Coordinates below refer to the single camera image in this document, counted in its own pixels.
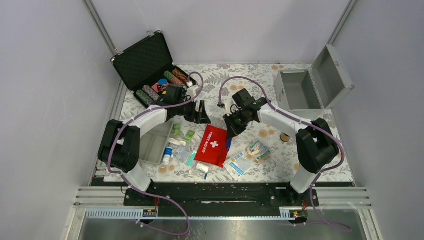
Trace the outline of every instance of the small round object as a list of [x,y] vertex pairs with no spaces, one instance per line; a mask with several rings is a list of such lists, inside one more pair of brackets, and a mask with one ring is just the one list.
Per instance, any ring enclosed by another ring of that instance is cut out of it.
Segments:
[[165,78],[162,78],[162,79],[161,79],[161,80],[159,80],[157,83],[158,83],[158,84],[160,84],[160,85],[165,85],[165,84],[167,84],[167,83],[168,83],[168,80],[166,80]]
[[281,133],[280,138],[281,138],[281,141],[283,141],[285,143],[287,143],[288,141],[290,141],[290,136],[287,135],[287,134],[285,134],[285,133]]

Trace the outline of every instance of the gray floor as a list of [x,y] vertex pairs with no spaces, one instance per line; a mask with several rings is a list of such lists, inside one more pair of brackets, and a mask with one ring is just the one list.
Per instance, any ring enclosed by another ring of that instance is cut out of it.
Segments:
[[[309,211],[309,222],[318,221],[318,217]],[[287,221],[273,220],[192,220],[191,231],[185,236],[171,236],[157,231],[140,228],[134,220],[86,219],[80,240],[360,240],[366,239],[358,214],[354,210],[325,210],[325,217],[339,221],[353,228],[353,232],[344,233],[327,225],[308,225],[303,227],[283,226]],[[151,223],[167,231],[182,232],[185,221],[156,220]]]

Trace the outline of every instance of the white wall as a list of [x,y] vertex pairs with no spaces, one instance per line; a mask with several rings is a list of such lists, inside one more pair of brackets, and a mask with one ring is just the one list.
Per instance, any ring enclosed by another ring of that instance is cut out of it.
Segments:
[[384,239],[422,239],[424,1],[362,0],[335,46],[356,88],[334,110]]
[[312,63],[349,0],[94,0],[124,50],[162,30],[174,62]]
[[0,239],[57,240],[119,77],[80,0],[0,3]]

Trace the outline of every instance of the white cross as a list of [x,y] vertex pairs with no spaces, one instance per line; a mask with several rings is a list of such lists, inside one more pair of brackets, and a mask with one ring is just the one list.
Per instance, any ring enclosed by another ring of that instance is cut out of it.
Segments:
[[213,149],[219,146],[217,141],[211,142],[210,145],[212,145]]

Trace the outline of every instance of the green package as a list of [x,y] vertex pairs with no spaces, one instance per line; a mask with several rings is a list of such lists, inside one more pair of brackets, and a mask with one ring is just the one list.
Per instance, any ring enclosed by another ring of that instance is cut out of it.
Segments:
[[177,123],[173,125],[173,135],[174,137],[181,135],[181,124]]
[[192,141],[193,136],[196,134],[195,131],[189,130],[187,132],[187,134],[184,137],[184,141],[186,141],[187,143],[190,143]]

